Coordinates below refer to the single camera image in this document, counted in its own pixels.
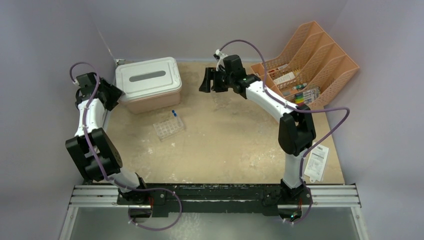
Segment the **pink plastic bin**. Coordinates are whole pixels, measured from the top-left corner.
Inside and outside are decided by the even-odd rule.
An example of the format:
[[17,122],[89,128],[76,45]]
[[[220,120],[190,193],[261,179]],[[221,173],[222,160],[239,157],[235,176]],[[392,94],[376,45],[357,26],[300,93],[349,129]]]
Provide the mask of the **pink plastic bin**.
[[178,105],[182,100],[180,91],[161,93],[156,95],[136,95],[135,97],[122,96],[119,102],[131,113],[141,114],[157,109]]

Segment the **white plastic bin lid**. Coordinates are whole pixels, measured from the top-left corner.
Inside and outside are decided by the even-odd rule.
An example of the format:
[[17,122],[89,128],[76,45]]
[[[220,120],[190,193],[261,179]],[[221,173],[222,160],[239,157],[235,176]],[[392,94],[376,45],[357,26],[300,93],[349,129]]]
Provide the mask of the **white plastic bin lid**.
[[123,103],[171,94],[182,88],[176,59],[157,58],[120,65],[115,70],[116,86]]

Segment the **clear well plate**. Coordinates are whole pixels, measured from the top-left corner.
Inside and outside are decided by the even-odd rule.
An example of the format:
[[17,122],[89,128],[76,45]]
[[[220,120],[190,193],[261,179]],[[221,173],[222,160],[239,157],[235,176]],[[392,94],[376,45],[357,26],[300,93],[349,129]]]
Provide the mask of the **clear well plate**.
[[181,118],[179,116],[174,117],[173,114],[165,120],[154,123],[153,127],[160,141],[185,130],[185,125]]

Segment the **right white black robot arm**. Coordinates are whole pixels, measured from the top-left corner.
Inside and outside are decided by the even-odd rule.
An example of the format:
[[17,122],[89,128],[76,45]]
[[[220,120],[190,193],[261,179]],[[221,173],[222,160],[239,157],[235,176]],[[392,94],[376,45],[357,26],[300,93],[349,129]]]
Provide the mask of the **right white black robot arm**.
[[234,54],[219,57],[216,67],[206,67],[199,87],[203,93],[234,93],[264,109],[278,122],[277,141],[285,153],[284,175],[281,179],[282,200],[294,203],[306,190],[302,178],[304,157],[313,145],[316,130],[307,105],[298,106],[270,90],[256,74],[247,74],[241,58]]

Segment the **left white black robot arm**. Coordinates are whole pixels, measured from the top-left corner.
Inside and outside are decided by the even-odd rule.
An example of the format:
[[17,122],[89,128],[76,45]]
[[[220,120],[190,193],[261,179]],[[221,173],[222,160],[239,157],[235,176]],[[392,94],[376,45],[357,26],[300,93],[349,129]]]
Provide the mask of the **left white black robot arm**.
[[77,76],[79,89],[75,105],[79,110],[78,128],[65,147],[83,179],[107,181],[118,187],[122,199],[138,205],[146,203],[149,191],[144,180],[124,168],[122,158],[103,129],[104,113],[118,105],[123,92],[96,73]]

